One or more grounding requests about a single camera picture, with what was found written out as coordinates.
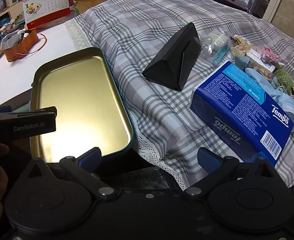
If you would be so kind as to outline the beige lace fabric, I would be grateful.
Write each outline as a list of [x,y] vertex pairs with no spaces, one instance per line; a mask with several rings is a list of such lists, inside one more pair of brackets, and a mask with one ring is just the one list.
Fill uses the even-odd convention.
[[230,51],[233,56],[246,56],[250,49],[257,50],[256,46],[244,39],[242,36],[234,35],[232,37],[233,45]]

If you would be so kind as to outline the gold metal tray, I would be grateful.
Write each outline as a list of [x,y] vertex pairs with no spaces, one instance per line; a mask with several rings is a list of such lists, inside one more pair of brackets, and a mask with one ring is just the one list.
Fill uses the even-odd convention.
[[126,152],[134,130],[103,52],[85,48],[43,64],[35,73],[31,110],[56,107],[56,130],[30,139],[47,163],[94,147],[103,158]]

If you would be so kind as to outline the blue Tempo tissue pack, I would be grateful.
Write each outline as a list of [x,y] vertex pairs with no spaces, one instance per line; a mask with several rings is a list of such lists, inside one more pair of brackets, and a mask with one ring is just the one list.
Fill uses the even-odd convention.
[[231,61],[195,89],[191,110],[244,162],[276,165],[294,123],[263,88]]

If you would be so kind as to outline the black triangular box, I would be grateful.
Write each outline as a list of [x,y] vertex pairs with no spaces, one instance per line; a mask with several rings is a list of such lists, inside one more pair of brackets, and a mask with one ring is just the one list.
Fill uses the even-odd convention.
[[201,52],[201,41],[194,23],[177,31],[143,70],[149,81],[182,91]]

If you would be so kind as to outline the green yarn pompom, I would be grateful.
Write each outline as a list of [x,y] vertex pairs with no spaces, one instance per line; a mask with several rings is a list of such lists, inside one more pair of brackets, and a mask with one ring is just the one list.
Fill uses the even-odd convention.
[[274,75],[277,78],[277,87],[283,89],[286,94],[291,95],[291,89],[294,86],[291,75],[284,69],[276,70]]

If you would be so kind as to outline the white blue small card pack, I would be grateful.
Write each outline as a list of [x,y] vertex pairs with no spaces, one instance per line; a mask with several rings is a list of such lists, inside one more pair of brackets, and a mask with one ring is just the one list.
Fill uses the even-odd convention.
[[262,66],[269,72],[274,72],[276,69],[276,67],[273,64],[267,62],[261,54],[259,54],[252,48],[246,53],[246,56],[250,59],[250,62],[253,63],[255,66]]

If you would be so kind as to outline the plastic bag of cotton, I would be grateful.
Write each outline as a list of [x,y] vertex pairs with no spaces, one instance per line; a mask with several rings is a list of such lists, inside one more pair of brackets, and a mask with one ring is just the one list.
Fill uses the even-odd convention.
[[218,66],[229,50],[229,32],[223,28],[213,29],[207,36],[201,38],[201,55],[214,66]]

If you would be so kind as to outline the red desk calendar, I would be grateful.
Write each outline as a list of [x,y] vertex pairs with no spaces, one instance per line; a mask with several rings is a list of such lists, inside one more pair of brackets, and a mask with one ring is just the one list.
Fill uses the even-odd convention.
[[73,0],[24,0],[22,9],[26,29],[35,29],[50,21],[68,16],[73,2]]

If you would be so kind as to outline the grey plaid tablecloth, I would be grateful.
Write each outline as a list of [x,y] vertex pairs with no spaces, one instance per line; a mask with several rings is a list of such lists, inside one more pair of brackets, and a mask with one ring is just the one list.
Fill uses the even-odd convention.
[[199,148],[233,154],[191,109],[215,70],[204,45],[213,30],[280,57],[294,82],[294,39],[266,20],[212,0],[108,0],[65,23],[77,50],[101,50],[135,130],[135,150],[186,189],[204,178]]

